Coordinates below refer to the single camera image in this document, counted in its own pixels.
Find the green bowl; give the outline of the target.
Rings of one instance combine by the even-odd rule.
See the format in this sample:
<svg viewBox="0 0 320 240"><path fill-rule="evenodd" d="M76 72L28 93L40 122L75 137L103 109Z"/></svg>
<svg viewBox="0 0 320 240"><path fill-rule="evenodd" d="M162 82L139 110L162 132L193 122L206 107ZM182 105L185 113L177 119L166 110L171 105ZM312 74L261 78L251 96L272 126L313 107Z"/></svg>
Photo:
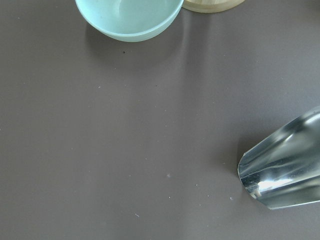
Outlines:
<svg viewBox="0 0 320 240"><path fill-rule="evenodd" d="M142 42L165 31L182 0L76 0L82 17L102 34L123 42Z"/></svg>

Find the wooden cup tree stand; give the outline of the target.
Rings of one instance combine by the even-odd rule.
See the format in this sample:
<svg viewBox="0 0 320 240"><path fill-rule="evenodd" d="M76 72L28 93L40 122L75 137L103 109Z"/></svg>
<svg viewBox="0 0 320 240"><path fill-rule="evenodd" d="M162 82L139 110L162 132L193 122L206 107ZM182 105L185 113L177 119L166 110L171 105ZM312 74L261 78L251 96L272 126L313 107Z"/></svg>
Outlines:
<svg viewBox="0 0 320 240"><path fill-rule="evenodd" d="M184 9L197 13L219 13L242 4L245 0L184 0Z"/></svg>

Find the metal scoop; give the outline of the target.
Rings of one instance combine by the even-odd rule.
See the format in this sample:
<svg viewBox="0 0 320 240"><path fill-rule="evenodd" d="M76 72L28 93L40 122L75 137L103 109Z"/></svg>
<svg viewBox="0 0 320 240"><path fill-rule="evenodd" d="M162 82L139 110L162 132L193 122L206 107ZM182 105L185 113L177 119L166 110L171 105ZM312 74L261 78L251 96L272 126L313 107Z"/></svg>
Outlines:
<svg viewBox="0 0 320 240"><path fill-rule="evenodd" d="M320 200L320 108L303 113L245 152L237 173L270 210Z"/></svg>

